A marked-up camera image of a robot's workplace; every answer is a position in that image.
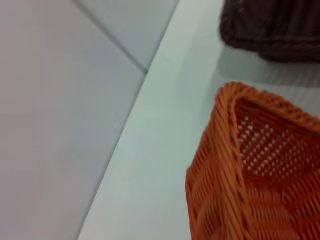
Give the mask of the dark brown woven basket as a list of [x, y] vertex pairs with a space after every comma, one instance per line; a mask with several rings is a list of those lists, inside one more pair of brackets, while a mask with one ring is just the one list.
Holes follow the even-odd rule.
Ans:
[[320, 0], [224, 0], [219, 33], [270, 62], [320, 63]]

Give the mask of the orange woven basket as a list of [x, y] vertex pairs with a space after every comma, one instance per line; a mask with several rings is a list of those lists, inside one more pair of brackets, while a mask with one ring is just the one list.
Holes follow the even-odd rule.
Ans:
[[320, 119], [279, 95], [225, 84], [185, 193], [191, 240], [320, 240]]

